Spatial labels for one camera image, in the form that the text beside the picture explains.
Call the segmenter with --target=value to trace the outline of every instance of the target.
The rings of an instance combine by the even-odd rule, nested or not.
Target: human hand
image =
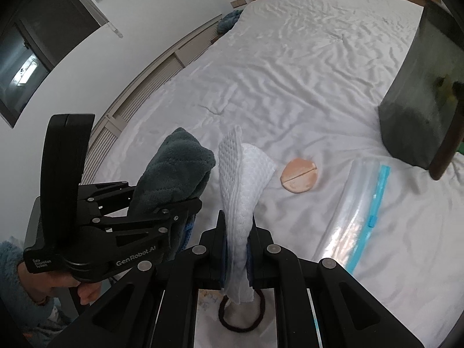
[[[81,305],[87,305],[96,301],[102,290],[101,282],[80,283],[66,272],[29,273],[24,262],[18,265],[18,277],[29,297],[36,303],[44,302],[47,297],[54,297],[55,288],[78,287]]]

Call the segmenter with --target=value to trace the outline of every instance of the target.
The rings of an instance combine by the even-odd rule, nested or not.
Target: screw
[[[137,268],[140,269],[140,271],[148,271],[151,268],[151,262],[148,260],[142,260],[140,263],[137,264]]]
[[[192,248],[192,252],[196,255],[204,254],[206,252],[206,247],[202,246],[201,244],[198,244],[194,246],[194,248]]]
[[[271,254],[278,254],[282,250],[282,248],[277,244],[270,244],[269,246],[267,246],[267,250]]]
[[[322,265],[327,269],[332,269],[337,266],[337,262],[332,258],[325,258],[322,260]]]

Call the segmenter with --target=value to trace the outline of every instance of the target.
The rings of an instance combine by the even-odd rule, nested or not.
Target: white cotton tissue
[[[262,150],[242,144],[241,136],[241,128],[233,128],[219,144],[218,153],[228,250],[224,292],[236,304],[253,301],[246,269],[247,239],[255,206],[276,169]]]

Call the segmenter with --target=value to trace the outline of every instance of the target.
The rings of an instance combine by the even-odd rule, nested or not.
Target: wall outlet
[[[239,6],[246,5],[247,2],[245,0],[234,0],[231,1],[231,5],[233,8],[238,8]]]

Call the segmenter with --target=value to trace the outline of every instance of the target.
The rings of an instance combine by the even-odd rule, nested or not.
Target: wrinkled sheet
[[[97,181],[136,184],[178,126],[217,153],[234,124],[278,165],[255,209],[274,242],[311,259],[340,199],[351,162],[379,157],[391,175],[379,222],[354,276],[426,347],[436,348],[464,309],[464,156],[440,181],[391,158],[376,108],[408,51],[422,8],[405,0],[257,0],[235,27],[155,91],[131,119]],[[315,187],[280,185],[295,157],[319,169]],[[190,245],[221,206],[217,167]],[[257,330],[236,334],[217,319],[220,295],[200,292],[196,348],[276,347],[272,294]],[[252,320],[239,309],[233,321]]]

